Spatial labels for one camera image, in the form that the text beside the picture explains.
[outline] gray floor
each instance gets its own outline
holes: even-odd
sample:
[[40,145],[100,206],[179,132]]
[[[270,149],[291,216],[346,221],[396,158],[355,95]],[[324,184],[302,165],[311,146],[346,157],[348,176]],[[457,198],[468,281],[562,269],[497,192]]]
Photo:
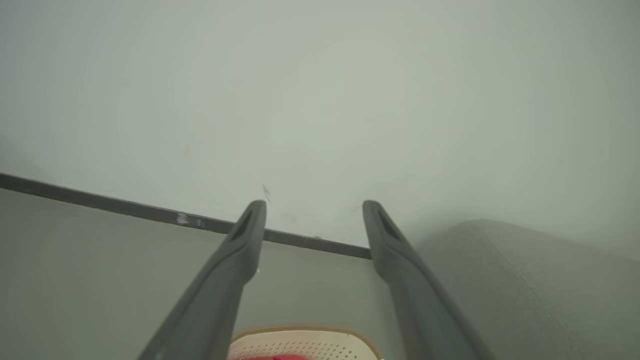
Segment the gray floor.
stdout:
[[[135,359],[224,235],[0,190],[0,358]],[[342,327],[402,359],[369,260],[265,242],[236,330]]]

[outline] white wall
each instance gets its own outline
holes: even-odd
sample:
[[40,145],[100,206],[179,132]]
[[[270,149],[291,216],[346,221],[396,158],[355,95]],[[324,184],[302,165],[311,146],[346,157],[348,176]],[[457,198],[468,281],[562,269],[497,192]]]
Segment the white wall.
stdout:
[[366,246],[640,233],[635,1],[3,1],[0,171]]

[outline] red cloth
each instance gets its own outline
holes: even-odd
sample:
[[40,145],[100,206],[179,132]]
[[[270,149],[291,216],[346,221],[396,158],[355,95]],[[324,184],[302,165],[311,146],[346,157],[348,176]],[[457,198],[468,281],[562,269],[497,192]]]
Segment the red cloth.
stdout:
[[304,357],[297,355],[278,355],[276,357],[252,357],[245,360],[306,360]]

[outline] beige basket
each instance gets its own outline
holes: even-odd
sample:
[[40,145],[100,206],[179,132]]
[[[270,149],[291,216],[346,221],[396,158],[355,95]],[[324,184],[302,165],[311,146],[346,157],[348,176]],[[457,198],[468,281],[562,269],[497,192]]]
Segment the beige basket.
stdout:
[[355,334],[328,330],[271,330],[239,337],[227,360],[299,355],[307,360],[383,360]]

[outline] dark gray baseboard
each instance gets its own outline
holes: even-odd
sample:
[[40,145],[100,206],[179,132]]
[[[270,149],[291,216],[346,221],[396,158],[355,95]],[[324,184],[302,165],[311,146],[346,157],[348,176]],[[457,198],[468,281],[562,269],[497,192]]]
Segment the dark gray baseboard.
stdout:
[[[95,195],[92,193],[79,192],[77,190],[23,179],[21,177],[7,174],[0,174],[0,188],[151,221],[212,231],[214,233],[228,234],[234,225],[233,222],[201,217],[200,215],[187,214],[170,209],[156,208],[153,206],[137,204],[135,202],[112,199],[110,197]],[[265,230],[264,240],[273,243],[332,252],[334,254],[354,256],[356,258],[371,259],[371,251],[367,248],[337,243],[324,239],[283,233],[280,231]]]

